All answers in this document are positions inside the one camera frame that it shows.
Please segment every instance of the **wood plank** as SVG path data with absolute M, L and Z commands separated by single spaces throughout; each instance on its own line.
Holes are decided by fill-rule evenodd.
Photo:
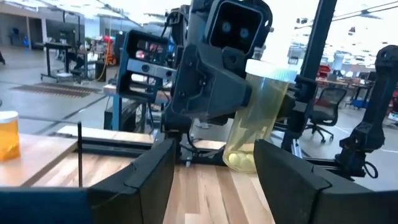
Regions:
M 69 134 L 72 136 L 77 136 L 77 127 L 72 125 L 66 125 L 57 131 L 58 134 Z M 81 135 L 86 138 L 95 139 L 109 139 L 117 141 L 130 141 L 130 142 L 142 142 L 152 144 L 154 142 L 154 137 L 151 134 L 141 134 L 141 133 L 129 133 L 123 131 L 110 131 L 96 128 L 82 128 Z M 208 141 L 200 140 L 193 143 L 196 147 L 202 149 L 219 149 L 225 145 L 225 142 L 220 141 Z
M 130 88 L 132 91 L 136 91 L 136 92 L 140 92 L 140 93 L 144 93 L 145 89 L 143 88 Z M 116 85 L 105 85 L 103 87 L 103 92 L 105 95 L 116 95 Z M 158 91 L 156 94 L 156 100 L 160 100 L 160 101 L 168 101 L 169 98 L 171 97 L 170 92 L 169 91 Z
M 101 131 L 103 130 L 97 129 L 93 132 L 105 137 Z M 117 138 L 123 141 L 143 139 L 149 142 L 150 135 L 116 132 L 107 136 L 107 139 Z M 203 141 L 202 145 L 197 147 L 217 148 L 223 144 L 223 142 Z M 54 168 L 55 171 L 49 172 L 48 176 L 36 185 L 77 186 L 76 154 L 68 156 L 65 160 L 64 164 L 59 164 Z M 126 167 L 131 161 L 122 157 L 85 154 L 83 185 L 91 186 L 107 178 L 112 172 Z M 274 224 L 275 222 L 257 175 L 237 173 L 227 167 L 194 164 L 191 167 L 175 167 L 174 181 L 164 218 L 164 224 L 191 223 Z
M 0 163 L 0 185 L 31 186 L 77 147 L 75 139 L 19 135 L 20 158 Z

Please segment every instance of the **concrete floor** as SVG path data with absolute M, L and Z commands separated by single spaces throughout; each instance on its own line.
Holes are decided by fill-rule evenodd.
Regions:
M 6 59 L 7 65 L 0 65 L 0 99 L 3 100 L 2 110 L 16 110 L 20 114 L 29 116 L 41 116 L 52 119 L 66 119 L 67 121 L 81 121 L 84 127 L 102 128 L 103 112 L 107 104 L 107 97 L 102 94 L 94 94 L 85 98 L 65 98 L 52 95 L 32 94 L 22 91 L 10 90 L 19 85 L 31 85 L 40 83 L 40 73 L 45 72 L 44 52 L 35 52 L 28 49 L 10 49 L 0 47 Z M 54 68 L 62 67 L 62 64 L 52 60 Z M 108 77 L 113 77 L 116 68 L 109 68 Z M 87 87 L 102 88 L 104 83 L 92 82 Z M 339 110 L 339 120 L 334 127 L 327 128 L 335 134 L 333 142 L 320 144 L 321 137 L 318 134 L 311 135 L 311 131 L 305 131 L 300 139 L 302 149 L 312 157 L 333 158 L 340 152 L 338 141 L 349 136 L 353 128 L 361 121 L 364 110 L 343 108 Z M 231 121 L 225 126 L 212 126 L 208 130 L 198 129 L 194 126 L 193 134 L 197 138 L 225 141 L 228 137 Z M 49 134 L 64 124 L 20 120 L 19 128 L 27 134 Z M 369 177 L 357 179 L 356 182 L 373 190 L 398 189 L 398 139 L 395 139 L 398 131 L 384 128 L 386 141 L 382 149 L 368 155 L 367 160 L 372 162 L 379 170 L 379 178 Z

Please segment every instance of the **black mesh chair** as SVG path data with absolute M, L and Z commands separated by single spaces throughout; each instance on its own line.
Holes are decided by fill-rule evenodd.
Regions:
M 343 88 L 326 87 L 322 90 L 319 99 L 313 106 L 310 116 L 310 122 L 305 129 L 312 129 L 312 134 L 318 132 L 322 136 L 321 143 L 325 143 L 323 132 L 330 134 L 330 141 L 333 141 L 334 135 L 328 130 L 319 127 L 319 125 L 334 126 L 338 119 L 338 105 L 343 100 L 347 90 Z

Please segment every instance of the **white bottle cap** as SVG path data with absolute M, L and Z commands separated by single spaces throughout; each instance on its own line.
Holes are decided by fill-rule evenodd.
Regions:
M 0 124 L 7 124 L 18 119 L 16 111 L 0 111 Z
M 279 68 L 271 63 L 254 59 L 249 59 L 246 63 L 246 73 L 287 83 L 295 83 L 297 76 L 295 70 Z

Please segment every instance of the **clear plastic jar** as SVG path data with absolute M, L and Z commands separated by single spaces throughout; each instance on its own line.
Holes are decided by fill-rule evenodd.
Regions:
M 0 161 L 15 159 L 20 155 L 18 113 L 0 111 Z
M 223 160 L 238 172 L 253 173 L 256 171 L 254 142 L 268 139 L 271 135 L 287 87 L 297 74 L 293 70 L 251 59 L 246 64 L 246 73 L 252 95 L 249 105 L 235 114 Z

